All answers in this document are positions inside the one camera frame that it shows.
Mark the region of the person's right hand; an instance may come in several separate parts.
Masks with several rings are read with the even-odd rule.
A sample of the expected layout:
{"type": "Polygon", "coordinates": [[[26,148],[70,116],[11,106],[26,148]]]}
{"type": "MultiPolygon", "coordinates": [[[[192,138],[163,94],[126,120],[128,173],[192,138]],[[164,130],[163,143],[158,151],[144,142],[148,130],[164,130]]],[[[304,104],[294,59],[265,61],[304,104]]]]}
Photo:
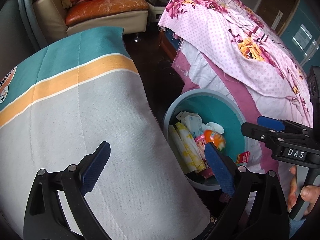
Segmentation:
{"type": "MultiPolygon", "coordinates": [[[[297,173],[297,169],[296,166],[292,166],[290,168],[290,172],[294,175],[294,177],[292,178],[292,180],[290,181],[290,190],[289,190],[289,195],[287,198],[287,210],[288,212],[291,212],[292,208],[294,207],[294,205],[296,204],[297,201],[297,196],[296,196],[296,190],[297,190],[297,181],[296,181],[296,173],[297,173]]],[[[309,202],[309,206],[308,208],[304,211],[304,215],[308,215],[314,205],[317,202],[317,199],[319,198],[319,193],[320,193],[320,189],[319,186],[305,186],[301,189],[300,192],[300,196],[301,198],[305,201],[305,202],[309,202]]]]}

